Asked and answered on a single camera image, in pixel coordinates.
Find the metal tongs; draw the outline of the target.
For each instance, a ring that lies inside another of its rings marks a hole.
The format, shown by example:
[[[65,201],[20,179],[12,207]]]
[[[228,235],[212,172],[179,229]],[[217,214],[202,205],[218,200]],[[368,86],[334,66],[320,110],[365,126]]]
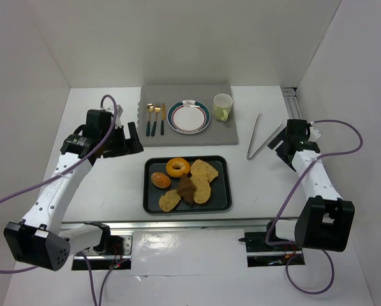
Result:
[[[268,138],[261,143],[260,147],[258,147],[254,152],[252,152],[253,145],[254,145],[255,140],[256,140],[255,134],[258,131],[258,122],[259,122],[261,116],[262,116],[262,114],[260,112],[258,112],[257,113],[256,121],[255,121],[255,125],[253,127],[253,131],[252,131],[252,134],[251,134],[251,139],[250,139],[250,143],[249,143],[249,146],[248,146],[248,151],[247,151],[247,154],[246,154],[246,159],[247,160],[252,160],[259,153],[259,151],[261,149],[263,149],[269,143],[269,138],[276,131],[276,129],[279,128],[282,124],[285,124],[285,120],[283,120],[280,123],[280,125],[268,136]]]

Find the sesame bun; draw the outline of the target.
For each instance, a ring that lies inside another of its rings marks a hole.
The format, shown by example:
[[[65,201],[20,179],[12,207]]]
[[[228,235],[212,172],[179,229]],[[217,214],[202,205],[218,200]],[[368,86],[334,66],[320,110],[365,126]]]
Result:
[[[154,172],[151,174],[151,182],[160,189],[166,189],[170,187],[170,178],[162,172]]]

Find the orange glazed donut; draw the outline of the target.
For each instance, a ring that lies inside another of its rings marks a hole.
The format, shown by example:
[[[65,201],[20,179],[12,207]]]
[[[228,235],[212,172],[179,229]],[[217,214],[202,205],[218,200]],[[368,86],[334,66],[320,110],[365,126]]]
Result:
[[[166,171],[170,177],[180,178],[190,172],[190,164],[181,157],[175,157],[166,164]]]

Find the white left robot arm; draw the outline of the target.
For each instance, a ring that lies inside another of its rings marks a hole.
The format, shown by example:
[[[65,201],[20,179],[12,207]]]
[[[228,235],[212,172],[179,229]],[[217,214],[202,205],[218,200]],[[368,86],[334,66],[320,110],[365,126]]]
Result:
[[[92,248],[106,252],[110,228],[100,222],[85,222],[61,231],[64,215],[84,177],[101,157],[119,157],[143,151],[134,122],[128,123],[125,138],[120,115],[106,110],[89,110],[85,124],[63,142],[52,181],[19,222],[9,222],[4,237],[18,262],[57,271],[69,256]]]

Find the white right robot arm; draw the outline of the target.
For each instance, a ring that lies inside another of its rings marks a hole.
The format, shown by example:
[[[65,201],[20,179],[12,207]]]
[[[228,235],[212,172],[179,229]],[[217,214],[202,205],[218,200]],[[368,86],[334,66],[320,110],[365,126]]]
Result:
[[[302,187],[306,203],[297,220],[277,214],[269,223],[267,245],[294,244],[301,249],[342,252],[352,227],[355,207],[335,190],[322,162],[313,124],[289,119],[269,148],[299,176],[293,186]]]

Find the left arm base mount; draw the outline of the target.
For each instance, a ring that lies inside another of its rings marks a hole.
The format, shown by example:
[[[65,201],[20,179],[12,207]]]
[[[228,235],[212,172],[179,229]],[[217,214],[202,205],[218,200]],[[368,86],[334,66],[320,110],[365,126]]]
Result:
[[[112,233],[105,252],[98,253],[90,248],[84,249],[82,253],[93,271],[108,270],[111,266],[116,270],[130,270],[132,247],[133,233]]]

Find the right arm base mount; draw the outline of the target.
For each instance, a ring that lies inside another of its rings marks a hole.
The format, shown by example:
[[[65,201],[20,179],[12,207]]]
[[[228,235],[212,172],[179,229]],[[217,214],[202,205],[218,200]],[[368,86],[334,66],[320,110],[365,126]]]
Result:
[[[285,266],[290,258],[291,265],[305,265],[303,252],[293,245],[270,246],[265,242],[266,233],[246,232],[238,241],[245,245],[247,265],[252,267]]]

